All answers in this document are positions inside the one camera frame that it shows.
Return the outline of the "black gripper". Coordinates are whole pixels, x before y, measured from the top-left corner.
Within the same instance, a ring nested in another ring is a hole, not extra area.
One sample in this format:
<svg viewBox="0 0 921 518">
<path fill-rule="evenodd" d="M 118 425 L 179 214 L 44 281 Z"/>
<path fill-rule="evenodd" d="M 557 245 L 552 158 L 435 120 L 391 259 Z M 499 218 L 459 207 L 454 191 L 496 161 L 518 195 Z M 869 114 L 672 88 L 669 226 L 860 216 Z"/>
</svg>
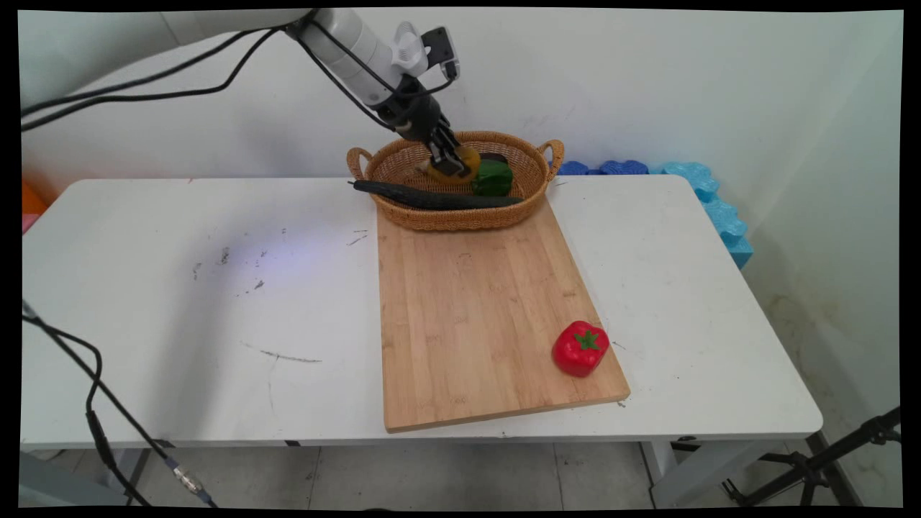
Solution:
<svg viewBox="0 0 921 518">
<path fill-rule="evenodd" d="M 441 176 L 456 179 L 470 170 L 457 148 L 460 145 L 448 127 L 442 127 L 440 103 L 431 95 L 412 97 L 395 93 L 374 106 L 381 121 L 393 127 L 400 137 L 428 143 L 429 164 Z"/>
</svg>

